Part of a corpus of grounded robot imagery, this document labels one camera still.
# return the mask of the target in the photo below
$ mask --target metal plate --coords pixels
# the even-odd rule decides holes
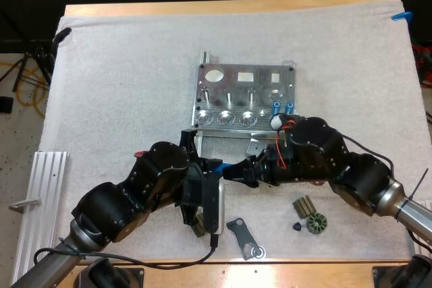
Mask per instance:
[[[33,267],[35,251],[55,245],[60,193],[68,156],[67,152],[34,153],[27,200],[39,197],[40,204],[24,207],[12,283]]]
[[[268,134],[273,137],[269,125],[273,102],[280,101],[280,112],[285,111],[288,102],[295,109],[295,80],[294,62],[287,65],[201,64],[192,127],[206,136],[237,138],[244,134]]]

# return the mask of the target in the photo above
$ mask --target red object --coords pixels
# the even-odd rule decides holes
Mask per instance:
[[[136,158],[140,158],[140,157],[142,157],[142,156],[145,154],[145,152],[146,152],[146,151],[139,151],[139,152],[136,152],[136,153],[134,154],[134,156],[135,156]]]

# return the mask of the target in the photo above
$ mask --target metal rod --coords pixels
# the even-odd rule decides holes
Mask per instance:
[[[68,236],[55,248],[62,251],[71,251],[66,246],[77,248],[73,239]],[[52,288],[62,281],[69,272],[80,262],[78,256],[64,256],[61,254],[48,254],[33,268],[19,278],[11,288]]]

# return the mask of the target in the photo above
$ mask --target hole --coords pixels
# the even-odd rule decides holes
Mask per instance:
[[[210,70],[206,73],[205,79],[210,82],[218,82],[221,81],[223,78],[222,71],[219,70]]]
[[[279,83],[280,82],[280,75],[279,74],[271,74],[271,82]]]
[[[240,82],[254,82],[254,74],[252,72],[239,72],[237,81]]]

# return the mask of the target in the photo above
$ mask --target blue clip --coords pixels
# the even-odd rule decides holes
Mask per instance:
[[[405,11],[403,13],[397,13],[396,15],[391,17],[392,20],[403,20],[406,19],[406,22],[409,24],[411,23],[412,19],[412,12],[411,11]]]

